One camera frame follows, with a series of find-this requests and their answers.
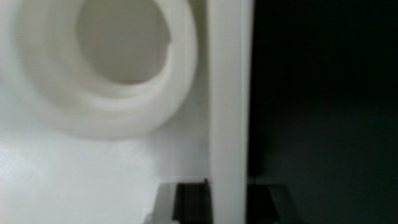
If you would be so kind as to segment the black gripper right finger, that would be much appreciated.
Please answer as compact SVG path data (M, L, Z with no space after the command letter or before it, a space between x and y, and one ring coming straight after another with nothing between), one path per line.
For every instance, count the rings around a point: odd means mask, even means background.
M285 185L247 187L247 224L304 224Z

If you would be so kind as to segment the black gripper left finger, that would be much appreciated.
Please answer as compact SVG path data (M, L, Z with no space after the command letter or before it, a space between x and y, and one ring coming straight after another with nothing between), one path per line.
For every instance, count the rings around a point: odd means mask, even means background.
M214 224L208 180L160 184L143 224Z

